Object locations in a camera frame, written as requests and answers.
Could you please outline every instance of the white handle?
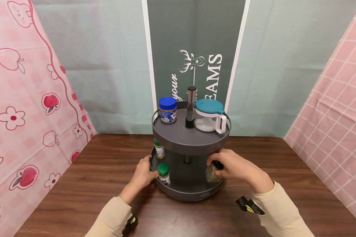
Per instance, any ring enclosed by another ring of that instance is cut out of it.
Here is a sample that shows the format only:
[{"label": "white handle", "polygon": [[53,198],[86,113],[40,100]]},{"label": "white handle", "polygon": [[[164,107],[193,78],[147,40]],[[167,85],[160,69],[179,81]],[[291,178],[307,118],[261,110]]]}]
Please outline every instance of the white handle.
[{"label": "white handle", "polygon": [[216,117],[216,122],[215,122],[215,130],[218,134],[223,134],[225,133],[225,128],[226,128],[226,116],[225,115],[218,115]]}]

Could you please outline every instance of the upper tray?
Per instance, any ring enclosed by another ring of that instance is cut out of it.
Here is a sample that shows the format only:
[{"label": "upper tray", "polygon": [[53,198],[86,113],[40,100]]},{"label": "upper tray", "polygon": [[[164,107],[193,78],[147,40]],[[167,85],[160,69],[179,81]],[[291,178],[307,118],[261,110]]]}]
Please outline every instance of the upper tray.
[{"label": "upper tray", "polygon": [[228,115],[226,117],[229,125],[227,124],[225,133],[207,133],[196,128],[186,129],[186,108],[187,101],[177,102],[176,121],[172,124],[164,124],[160,115],[155,120],[152,118],[153,135],[156,140],[166,149],[183,155],[209,154],[223,147],[231,128]]}]

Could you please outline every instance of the curtain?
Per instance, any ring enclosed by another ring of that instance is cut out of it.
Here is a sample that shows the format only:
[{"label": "curtain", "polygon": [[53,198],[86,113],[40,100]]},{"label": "curtain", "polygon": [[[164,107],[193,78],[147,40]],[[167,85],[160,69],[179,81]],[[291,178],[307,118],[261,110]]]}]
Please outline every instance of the curtain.
[{"label": "curtain", "polygon": [[356,217],[356,15],[285,140]]},{"label": "curtain", "polygon": [[13,236],[96,134],[27,0],[0,0],[0,236]]}]

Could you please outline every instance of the green cap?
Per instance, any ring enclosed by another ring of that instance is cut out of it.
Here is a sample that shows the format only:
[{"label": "green cap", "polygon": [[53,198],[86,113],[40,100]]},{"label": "green cap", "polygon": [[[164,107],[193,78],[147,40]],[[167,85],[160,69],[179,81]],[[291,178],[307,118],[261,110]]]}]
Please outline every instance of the green cap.
[{"label": "green cap", "polygon": [[159,142],[157,142],[157,140],[155,139],[155,145],[156,146],[161,146],[161,144]]},{"label": "green cap", "polygon": [[157,167],[158,175],[165,177],[169,174],[169,167],[165,163],[161,163]]}]

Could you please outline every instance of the beige sleeve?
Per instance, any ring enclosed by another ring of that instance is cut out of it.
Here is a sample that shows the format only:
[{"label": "beige sleeve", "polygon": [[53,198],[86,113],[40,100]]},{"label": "beige sleeve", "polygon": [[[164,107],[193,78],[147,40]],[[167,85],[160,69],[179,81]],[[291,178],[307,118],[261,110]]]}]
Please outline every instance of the beige sleeve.
[{"label": "beige sleeve", "polygon": [[121,237],[131,207],[121,198],[114,197],[103,207],[85,237]]},{"label": "beige sleeve", "polygon": [[265,215],[259,215],[261,225],[273,237],[314,237],[283,187],[275,182],[273,190],[253,194],[252,200]]}]

